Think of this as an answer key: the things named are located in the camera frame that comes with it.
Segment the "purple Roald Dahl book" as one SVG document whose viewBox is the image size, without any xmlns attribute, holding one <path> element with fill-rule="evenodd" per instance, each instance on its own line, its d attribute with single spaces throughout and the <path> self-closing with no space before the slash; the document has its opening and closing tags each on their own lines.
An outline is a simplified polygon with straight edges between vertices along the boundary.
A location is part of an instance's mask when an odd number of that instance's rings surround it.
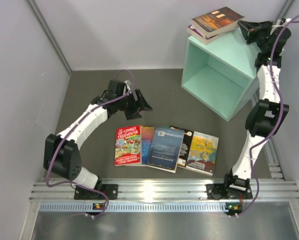
<svg viewBox="0 0 299 240">
<path fill-rule="evenodd" d="M 214 35 L 212 37 L 204 37 L 192 25 L 189 25 L 186 28 L 186 31 L 191 36 L 193 36 L 194 38 L 196 38 L 197 40 L 199 40 L 204 45 L 208 45 L 208 44 L 212 43 L 213 41 L 215 41 L 216 39 L 222 37 L 223 35 L 225 35 L 227 33 L 227 32 L 224 32 L 224 33 L 220 33 L 220 34 Z"/>
</svg>

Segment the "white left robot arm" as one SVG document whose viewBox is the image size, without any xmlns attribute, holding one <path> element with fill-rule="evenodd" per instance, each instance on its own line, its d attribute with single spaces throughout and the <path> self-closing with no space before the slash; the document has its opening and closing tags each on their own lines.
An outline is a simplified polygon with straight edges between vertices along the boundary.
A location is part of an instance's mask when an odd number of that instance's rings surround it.
<svg viewBox="0 0 299 240">
<path fill-rule="evenodd" d="M 94 98 L 75 122 L 46 138 L 43 167 L 47 174 L 54 173 L 79 185 L 92 199 L 100 197 L 102 181 L 83 167 L 80 148 L 97 127 L 118 111 L 124 112 L 127 120 L 134 120 L 141 118 L 141 111 L 152 111 L 152 107 L 128 80 L 111 80 L 102 95 Z"/>
</svg>

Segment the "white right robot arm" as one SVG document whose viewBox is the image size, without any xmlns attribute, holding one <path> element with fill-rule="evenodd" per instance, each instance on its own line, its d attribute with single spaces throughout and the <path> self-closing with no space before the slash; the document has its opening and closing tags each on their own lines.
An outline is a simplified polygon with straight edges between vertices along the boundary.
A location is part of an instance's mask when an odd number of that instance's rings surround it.
<svg viewBox="0 0 299 240">
<path fill-rule="evenodd" d="M 246 43 L 255 43 L 260 50 L 255 60 L 259 100 L 247 116 L 247 136 L 239 159 L 224 178 L 222 191 L 231 199 L 247 192 L 259 153 L 277 133 L 289 112 L 289 105 L 283 103 L 279 87 L 281 53 L 292 35 L 287 28 L 288 22 L 274 25 L 271 21 L 240 20 L 238 25 Z"/>
</svg>

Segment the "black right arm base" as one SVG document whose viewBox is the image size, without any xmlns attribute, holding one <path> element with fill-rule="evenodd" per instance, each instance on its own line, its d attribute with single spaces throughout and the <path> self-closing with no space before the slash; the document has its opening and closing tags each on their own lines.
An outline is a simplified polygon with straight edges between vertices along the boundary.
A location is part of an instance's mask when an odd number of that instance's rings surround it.
<svg viewBox="0 0 299 240">
<path fill-rule="evenodd" d="M 207 184 L 206 192 L 209 200 L 239 200 L 240 197 L 244 200 L 251 200 L 253 198 L 250 187 L 246 191 L 241 191 L 230 187 L 225 188 L 223 183 Z"/>
</svg>

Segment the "Edward Tulane dark book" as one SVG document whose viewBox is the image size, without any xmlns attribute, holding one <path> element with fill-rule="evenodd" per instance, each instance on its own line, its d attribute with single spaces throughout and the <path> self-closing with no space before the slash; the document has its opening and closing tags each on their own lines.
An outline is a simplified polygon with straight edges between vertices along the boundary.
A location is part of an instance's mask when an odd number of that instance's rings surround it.
<svg viewBox="0 0 299 240">
<path fill-rule="evenodd" d="M 235 29 L 245 16 L 225 6 L 190 20 L 190 24 L 203 37 L 211 38 Z"/>
</svg>

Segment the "red Treehouse book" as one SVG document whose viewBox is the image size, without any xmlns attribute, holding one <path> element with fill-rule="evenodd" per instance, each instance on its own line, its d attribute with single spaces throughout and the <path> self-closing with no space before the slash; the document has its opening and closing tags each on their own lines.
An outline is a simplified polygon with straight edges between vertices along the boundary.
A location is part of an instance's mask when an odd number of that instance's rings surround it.
<svg viewBox="0 0 299 240">
<path fill-rule="evenodd" d="M 116 129 L 114 166 L 139 166 L 142 164 L 141 126 Z"/>
</svg>

